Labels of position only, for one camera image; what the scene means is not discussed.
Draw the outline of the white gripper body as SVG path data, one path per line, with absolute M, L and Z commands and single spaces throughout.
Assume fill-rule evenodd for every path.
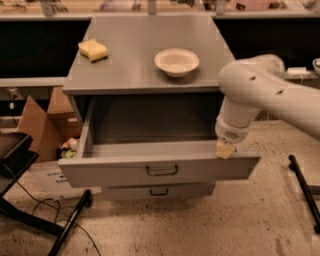
M 220 116 L 217 117 L 215 123 L 215 133 L 217 137 L 228 143 L 239 144 L 245 140 L 249 132 L 249 128 L 233 127 L 226 123 Z

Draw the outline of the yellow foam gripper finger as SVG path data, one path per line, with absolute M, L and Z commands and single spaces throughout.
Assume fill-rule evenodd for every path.
M 222 159 L 228 159 L 234 152 L 236 147 L 223 139 L 218 139 L 216 143 L 216 155 Z

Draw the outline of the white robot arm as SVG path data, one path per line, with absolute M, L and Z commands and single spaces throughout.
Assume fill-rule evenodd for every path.
M 284 80 L 284 72 L 283 61 L 273 54 L 235 60 L 220 70 L 224 99 L 215 124 L 219 158 L 233 154 L 261 111 L 320 139 L 320 90 Z

